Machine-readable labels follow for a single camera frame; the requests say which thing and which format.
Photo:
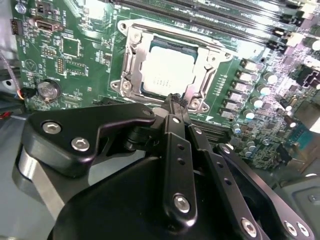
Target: integrated circuit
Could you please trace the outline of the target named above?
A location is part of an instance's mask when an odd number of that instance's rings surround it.
[[[61,38],[61,52],[64,55],[78,58],[80,55],[80,41],[69,37]]]

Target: silver screw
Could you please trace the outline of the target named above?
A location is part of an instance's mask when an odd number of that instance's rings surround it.
[[[142,34],[139,31],[135,32],[130,36],[130,40],[133,44],[138,44],[141,41],[141,38],[142,38]]]
[[[222,146],[221,148],[226,154],[230,154],[229,148],[227,148],[226,146]]]
[[[191,102],[191,107],[193,109],[197,109],[200,106],[200,101],[198,99],[195,99]]]
[[[26,14],[27,8],[25,5],[22,3],[18,3],[17,5],[14,6],[14,9],[19,13],[19,14]]]
[[[60,125],[53,121],[49,121],[43,124],[42,129],[47,134],[58,134],[61,132]]]
[[[297,230],[292,226],[290,222],[284,221],[285,227],[288,230],[289,233],[291,233],[292,236],[296,237],[298,236]]]
[[[297,222],[296,224],[298,225],[303,235],[305,235],[306,237],[310,237],[310,233],[308,232],[305,226],[303,226],[300,222]]]
[[[131,83],[128,82],[128,81],[124,81],[122,83],[122,87],[123,87],[124,90],[129,90],[129,89],[131,89]]]
[[[74,150],[77,150],[79,152],[85,152],[89,149],[90,144],[87,139],[84,139],[82,137],[76,137],[71,141],[71,146]]]
[[[195,130],[195,132],[196,132],[197,134],[202,134],[202,131],[201,131],[200,128],[195,127],[194,130]]]
[[[176,195],[174,197],[174,205],[180,212],[184,214],[190,211],[190,204],[188,200],[182,195]]]
[[[241,224],[247,234],[249,234],[253,238],[257,237],[257,230],[255,226],[248,219],[242,218]]]

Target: black metal arm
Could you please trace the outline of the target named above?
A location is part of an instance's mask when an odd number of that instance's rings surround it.
[[[212,148],[178,95],[154,112],[131,103],[27,120],[17,164],[57,218],[53,239],[315,239],[227,145]],[[144,159],[86,184],[99,153],[137,149]]]

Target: black bracket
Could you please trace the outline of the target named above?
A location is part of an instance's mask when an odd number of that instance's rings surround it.
[[[155,114],[140,103],[36,112],[27,119],[21,142],[29,156],[78,177],[91,167],[100,138],[154,121]]]

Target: green circuit board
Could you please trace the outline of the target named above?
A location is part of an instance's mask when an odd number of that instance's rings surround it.
[[[312,50],[299,44],[290,54],[279,52],[269,43],[281,42],[275,29],[295,32],[305,37],[309,29],[280,21],[281,16],[294,15],[297,10],[281,3],[264,0],[11,0],[14,20],[19,23],[15,33],[18,56],[21,62],[21,85],[37,88],[43,80],[58,83],[59,98],[46,102],[38,94],[26,99],[30,111],[84,108],[93,106],[103,98],[132,102],[112,88],[112,82],[120,80],[126,52],[127,36],[118,23],[128,20],[146,20],[218,41],[232,53],[232,58],[221,62],[208,87],[206,112],[190,113],[191,118],[217,126],[232,127],[238,123],[241,133],[235,135],[236,151],[252,166],[269,169],[276,166],[276,149],[285,143],[294,129],[284,122],[285,110],[277,97],[288,102],[296,98],[293,112],[303,101],[311,101],[315,88],[303,88],[293,79],[294,70],[302,64],[320,66]],[[17,4],[26,7],[26,13],[15,10]],[[47,21],[58,26],[57,30],[44,31],[37,21]],[[241,94],[237,105],[223,114],[224,104],[230,96],[239,71],[245,72],[244,60],[260,66],[255,78],[248,81],[250,88]],[[270,85],[264,75],[274,73],[278,81]],[[263,96],[258,86],[266,85],[270,94]],[[257,97],[264,106],[256,108],[251,99]],[[254,119],[247,119],[250,110]],[[247,157],[243,149],[254,141],[256,149]]]

